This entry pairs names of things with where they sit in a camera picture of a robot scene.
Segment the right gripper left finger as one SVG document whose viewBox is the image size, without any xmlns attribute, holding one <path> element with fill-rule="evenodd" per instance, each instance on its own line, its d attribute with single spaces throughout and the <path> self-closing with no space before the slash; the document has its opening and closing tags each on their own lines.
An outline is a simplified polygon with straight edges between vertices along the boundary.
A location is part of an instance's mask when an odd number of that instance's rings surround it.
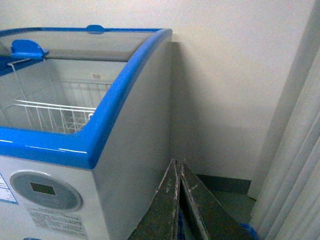
<svg viewBox="0 0 320 240">
<path fill-rule="evenodd" d="M 177 239 L 180 184 L 178 163 L 172 159 L 147 212 L 129 236 L 130 240 Z"/>
</svg>

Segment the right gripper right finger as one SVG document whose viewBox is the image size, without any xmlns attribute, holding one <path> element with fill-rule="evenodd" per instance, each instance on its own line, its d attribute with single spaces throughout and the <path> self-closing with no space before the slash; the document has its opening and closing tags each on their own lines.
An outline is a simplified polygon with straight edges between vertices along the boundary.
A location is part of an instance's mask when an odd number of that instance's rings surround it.
<svg viewBox="0 0 320 240">
<path fill-rule="evenodd" d="M 204 183 L 183 162 L 180 206 L 196 240 L 253 240 L 254 237 L 223 208 Z"/>
</svg>

